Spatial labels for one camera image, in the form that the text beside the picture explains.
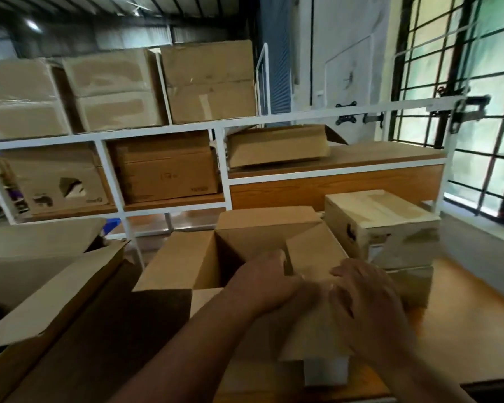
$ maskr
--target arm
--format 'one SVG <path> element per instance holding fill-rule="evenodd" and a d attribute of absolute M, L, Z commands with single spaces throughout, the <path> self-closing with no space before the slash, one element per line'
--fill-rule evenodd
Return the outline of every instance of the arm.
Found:
<path fill-rule="evenodd" d="M 278 251 L 240 267 L 109 403 L 211 401 L 248 327 L 300 288 L 300 277 L 284 276 L 283 258 Z"/>
<path fill-rule="evenodd" d="M 401 402 L 474 402 L 418 356 L 416 336 L 383 270 L 347 259 L 330 273 L 341 277 L 330 302 L 344 340 Z"/>

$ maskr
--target shelving unit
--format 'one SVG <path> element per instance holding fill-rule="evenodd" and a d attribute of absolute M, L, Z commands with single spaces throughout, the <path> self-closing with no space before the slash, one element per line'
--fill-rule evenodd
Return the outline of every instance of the shelving unit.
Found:
<path fill-rule="evenodd" d="M 264 47 L 262 51 L 262 59 L 264 58 L 264 67 L 266 68 L 265 73 L 268 74 L 268 49 L 267 46 Z M 93 142 L 97 149 L 97 154 L 101 159 L 102 168 L 106 179 L 108 181 L 109 188 L 112 193 L 112 198 L 114 205 L 103 205 L 100 207 L 91 207 L 86 210 L 75 211 L 74 213 L 56 213 L 47 214 L 46 216 L 37 216 L 27 219 L 21 217 L 10 200 L 7 192 L 5 192 L 2 184 L 0 182 L 0 205 L 4 209 L 4 213 L 10 224 L 25 224 L 25 223 L 46 223 L 48 221 L 53 221 L 56 219 L 80 219 L 87 217 L 106 217 L 114 218 L 118 217 L 121 219 L 123 224 L 123 229 L 125 231 L 126 237 L 131 241 L 132 245 L 135 247 L 139 262 L 144 266 L 141 253 L 136 242 L 136 236 L 131 228 L 128 217 L 140 216 L 140 215 L 152 215 L 152 214 L 169 214 L 173 212 L 183 212 L 186 210 L 202 210 L 209 208 L 224 208 L 225 210 L 232 209 L 232 196 L 230 193 L 230 186 L 248 184 L 251 182 L 266 182 L 266 181 L 280 181 L 286 179 L 295 178 L 310 178 L 317 176 L 326 175 L 340 175 L 340 174 L 351 174 L 363 171 L 378 171 L 378 170 L 393 170 L 405 167 L 423 167 L 426 165 L 437 165 L 444 164 L 445 170 L 444 174 L 447 175 L 448 167 L 451 163 L 452 155 L 455 148 L 455 134 L 447 135 L 445 138 L 444 146 L 446 156 L 438 156 L 437 158 L 427 159 L 427 160 L 415 160 L 415 161 L 403 161 L 403 162 L 382 162 L 369 165 L 356 165 L 348 167 L 331 167 L 317 170 L 303 170 L 303 171 L 290 171 L 285 173 L 264 173 L 262 175 L 232 175 L 229 178 L 228 166 L 226 162 L 226 144 L 225 139 L 228 133 L 228 129 L 232 127 L 243 127 L 243 126 L 253 126 L 253 125 L 264 125 L 275 122 L 298 122 L 307 121 L 317 118 L 327 118 L 327 117 L 338 117 L 347 115 L 362 115 L 362 114 L 380 114 L 385 113 L 385 124 L 389 124 L 388 119 L 390 118 L 391 111 L 398 111 L 402 109 L 414 109 L 414 108 L 426 108 L 429 112 L 434 111 L 450 111 L 453 112 L 460 106 L 464 106 L 467 96 L 447 96 L 440 98 L 430 98 L 430 99 L 418 99 L 418 100 L 405 100 L 405 101 L 385 101 L 374 105 L 368 106 L 349 106 L 349 107 L 339 107 L 321 110 L 312 110 L 306 112 L 291 112 L 282 114 L 270 114 L 271 109 L 268 104 L 267 115 L 252 116 L 247 118 L 238 119 L 226 119 L 226 120 L 216 120 L 216 121 L 206 121 L 198 123 L 189 123 L 183 125 L 171 124 L 171 112 L 168 107 L 168 99 L 166 96 L 166 87 L 164 76 L 162 73 L 162 66 L 160 58 L 157 59 L 158 70 L 161 76 L 161 83 L 164 92 L 164 101 L 166 105 L 167 112 L 170 118 L 170 124 L 168 126 L 162 127 L 150 127 L 150 128 L 136 128 L 136 129 L 124 129 L 115 130 L 108 132 L 97 132 L 97 133 L 83 133 L 83 134 L 73 134 L 55 137 L 43 137 L 27 140 L 13 140 L 13 141 L 1 141 L 0 151 L 9 150 L 15 148 L 27 148 L 27 147 L 42 147 L 42 146 L 52 146 L 55 144 L 71 144 L 78 142 Z M 269 81 L 267 78 L 267 93 L 269 94 Z M 140 136 L 152 136 L 152 135 L 162 135 L 169 133 L 185 133 L 192 130 L 209 130 L 210 138 L 214 139 L 216 143 L 216 153 L 219 163 L 220 176 L 222 182 L 222 193 L 215 195 L 206 196 L 195 196 L 189 198 L 178 198 L 169 199 L 162 201 L 154 201 L 151 203 L 136 203 L 133 205 L 126 205 L 123 200 L 123 196 L 120 190 L 118 179 L 114 172 L 114 167 L 112 165 L 110 156 L 108 154 L 108 148 L 106 142 L 108 140 L 114 139 L 124 139 L 129 137 L 140 137 Z M 383 133 L 383 140 L 386 140 L 386 133 Z M 442 200 L 445 177 L 443 177 L 441 182 L 441 189 L 438 197 L 435 201 L 435 211 L 438 212 L 439 205 Z"/>

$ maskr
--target right hand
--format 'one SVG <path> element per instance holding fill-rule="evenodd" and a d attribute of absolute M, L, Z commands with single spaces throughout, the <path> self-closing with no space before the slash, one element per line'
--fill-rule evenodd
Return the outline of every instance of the right hand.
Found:
<path fill-rule="evenodd" d="M 358 259 L 345 259 L 330 274 L 341 278 L 329 299 L 344 341 L 378 372 L 405 366 L 417 342 L 392 279 Z"/>

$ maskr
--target packing tape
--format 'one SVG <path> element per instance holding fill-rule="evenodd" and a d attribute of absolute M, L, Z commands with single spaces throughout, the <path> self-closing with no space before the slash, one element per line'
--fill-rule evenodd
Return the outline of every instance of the packing tape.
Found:
<path fill-rule="evenodd" d="M 213 120 L 213 113 L 211 113 L 211 106 L 209 105 L 209 95 L 201 94 L 199 96 L 202 109 L 204 110 L 205 120 Z"/>

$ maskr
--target left hand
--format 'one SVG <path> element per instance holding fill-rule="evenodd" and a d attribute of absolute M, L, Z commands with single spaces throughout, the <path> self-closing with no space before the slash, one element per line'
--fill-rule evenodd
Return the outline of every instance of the left hand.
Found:
<path fill-rule="evenodd" d="M 262 254 L 243 264 L 223 292 L 253 318 L 280 307 L 304 283 L 300 276 L 284 275 L 284 261 L 282 250 Z"/>

